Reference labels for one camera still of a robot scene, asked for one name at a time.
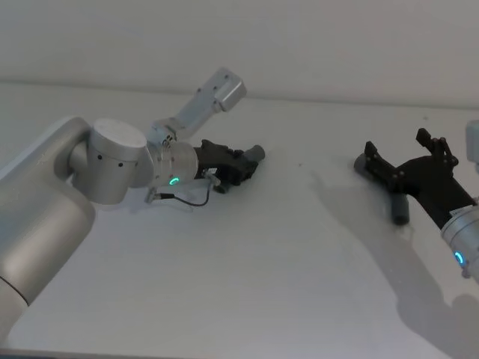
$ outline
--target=white wall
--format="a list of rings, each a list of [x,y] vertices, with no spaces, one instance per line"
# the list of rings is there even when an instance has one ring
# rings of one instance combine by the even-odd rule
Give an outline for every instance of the white wall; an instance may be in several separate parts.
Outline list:
[[[0,0],[0,80],[479,106],[475,0]]]

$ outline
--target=green led light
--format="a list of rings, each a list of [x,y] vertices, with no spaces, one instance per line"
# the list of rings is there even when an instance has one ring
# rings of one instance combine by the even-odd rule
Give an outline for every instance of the green led light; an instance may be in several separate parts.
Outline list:
[[[170,179],[170,185],[176,185],[180,179],[178,177]]]

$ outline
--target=white tabletop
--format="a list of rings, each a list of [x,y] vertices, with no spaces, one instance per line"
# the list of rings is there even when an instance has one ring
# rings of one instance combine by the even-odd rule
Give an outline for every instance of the white tabletop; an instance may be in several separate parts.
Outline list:
[[[68,114],[146,130],[188,99],[0,85],[0,166]],[[388,221],[384,194],[352,170],[373,140],[393,164],[448,139],[471,194],[465,125],[479,112],[247,99],[201,138],[266,160],[208,206],[147,205],[144,190],[100,209],[65,267],[12,330],[21,351],[162,358],[479,358],[479,286],[462,279],[421,207]],[[189,195],[200,200],[203,188]]]

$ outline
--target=white robotic arm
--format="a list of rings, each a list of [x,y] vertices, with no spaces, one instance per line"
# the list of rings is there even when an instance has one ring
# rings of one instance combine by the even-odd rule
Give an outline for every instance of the white robotic arm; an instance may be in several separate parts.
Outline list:
[[[117,120],[90,126],[71,117],[4,168],[0,341],[90,232],[91,202],[120,203],[129,187],[149,188],[151,202],[161,198],[156,188],[162,185],[208,177],[221,189],[252,176],[264,158],[259,146],[244,153],[206,140],[197,148],[178,141],[216,112],[231,110],[245,94],[242,80],[220,69],[176,117],[153,124],[149,141]]]

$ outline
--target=cable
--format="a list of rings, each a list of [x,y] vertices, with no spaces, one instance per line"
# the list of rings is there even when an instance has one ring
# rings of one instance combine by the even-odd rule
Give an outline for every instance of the cable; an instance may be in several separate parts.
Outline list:
[[[208,201],[210,200],[211,185],[212,185],[212,183],[210,183],[210,184],[208,185],[207,197],[206,197],[206,199],[204,200],[203,203],[192,203],[192,202],[188,202],[187,200],[184,200],[183,198],[179,198],[179,197],[175,196],[175,195],[172,194],[172,193],[160,193],[160,194],[159,194],[159,199],[160,199],[160,200],[178,200],[178,201],[180,201],[181,203],[187,204],[187,205],[189,205],[189,206],[202,207],[202,206],[205,206],[205,205],[208,203]]]

